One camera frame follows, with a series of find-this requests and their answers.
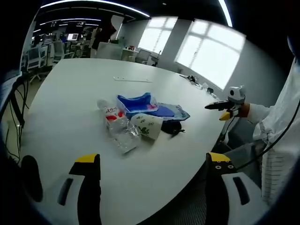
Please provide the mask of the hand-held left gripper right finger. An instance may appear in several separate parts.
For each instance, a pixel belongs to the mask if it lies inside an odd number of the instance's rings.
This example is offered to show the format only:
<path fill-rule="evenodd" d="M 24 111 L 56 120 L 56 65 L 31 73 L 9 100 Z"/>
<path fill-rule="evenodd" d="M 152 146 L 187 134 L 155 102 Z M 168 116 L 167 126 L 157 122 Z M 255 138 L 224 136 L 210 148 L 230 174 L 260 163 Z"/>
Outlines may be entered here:
<path fill-rule="evenodd" d="M 254 225 L 266 212 L 260 188 L 229 157 L 206 155 L 207 225 Z"/>

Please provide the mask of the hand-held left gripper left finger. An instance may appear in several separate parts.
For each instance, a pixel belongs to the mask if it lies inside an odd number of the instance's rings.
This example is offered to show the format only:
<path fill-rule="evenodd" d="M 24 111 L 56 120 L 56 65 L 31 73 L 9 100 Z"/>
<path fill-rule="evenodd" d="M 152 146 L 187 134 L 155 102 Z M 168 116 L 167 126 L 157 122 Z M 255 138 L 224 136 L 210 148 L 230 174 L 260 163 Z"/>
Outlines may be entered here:
<path fill-rule="evenodd" d="M 78 158 L 68 174 L 46 192 L 46 207 L 54 225 L 100 225 L 100 155 Z"/>

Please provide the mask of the person's right hand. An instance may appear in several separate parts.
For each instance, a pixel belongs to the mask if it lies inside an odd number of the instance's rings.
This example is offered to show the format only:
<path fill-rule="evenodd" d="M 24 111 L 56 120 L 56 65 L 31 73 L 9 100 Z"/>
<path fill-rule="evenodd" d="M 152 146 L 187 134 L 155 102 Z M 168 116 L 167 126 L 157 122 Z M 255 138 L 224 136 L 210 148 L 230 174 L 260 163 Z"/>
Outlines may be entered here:
<path fill-rule="evenodd" d="M 240 108 L 240 113 L 239 116 L 242 118 L 247 118 L 250 110 L 250 103 L 245 102 L 241 108 Z"/>

